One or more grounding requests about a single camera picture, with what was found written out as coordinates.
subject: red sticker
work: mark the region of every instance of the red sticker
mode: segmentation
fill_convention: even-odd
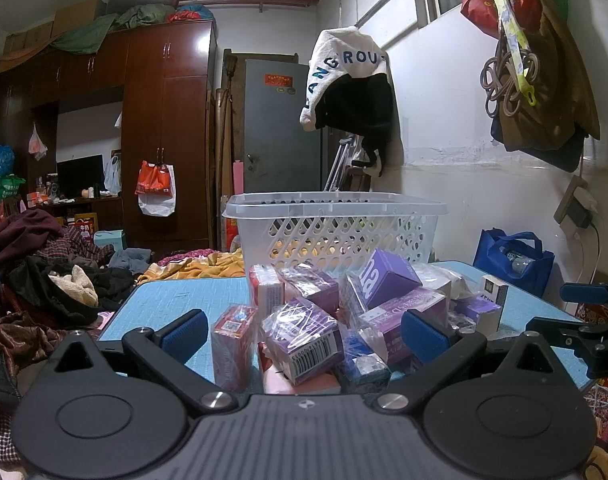
[[[290,75],[264,74],[264,85],[293,86],[293,77]]]

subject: blue gripper pad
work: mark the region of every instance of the blue gripper pad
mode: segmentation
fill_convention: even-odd
[[[164,352],[186,364],[209,338],[209,320],[201,310],[193,309],[155,334]]]
[[[452,338],[431,326],[413,310],[407,310],[402,315],[400,329],[402,341],[424,365],[446,352],[453,344]]]

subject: television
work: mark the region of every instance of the television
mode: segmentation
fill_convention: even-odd
[[[103,156],[101,155],[58,162],[57,177],[59,193],[65,195],[66,198],[79,198],[82,195],[82,189],[94,187],[96,184],[99,184],[100,190],[106,191],[103,183]]]

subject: yellow blanket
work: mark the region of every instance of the yellow blanket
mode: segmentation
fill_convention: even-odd
[[[207,259],[185,258],[170,262],[165,267],[151,264],[137,279],[137,285],[156,280],[185,280],[187,278],[243,278],[244,259],[242,250],[234,253],[212,253]]]

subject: gray door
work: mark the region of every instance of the gray door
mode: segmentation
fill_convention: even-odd
[[[246,60],[244,192],[319,191],[319,130],[305,132],[308,66]]]

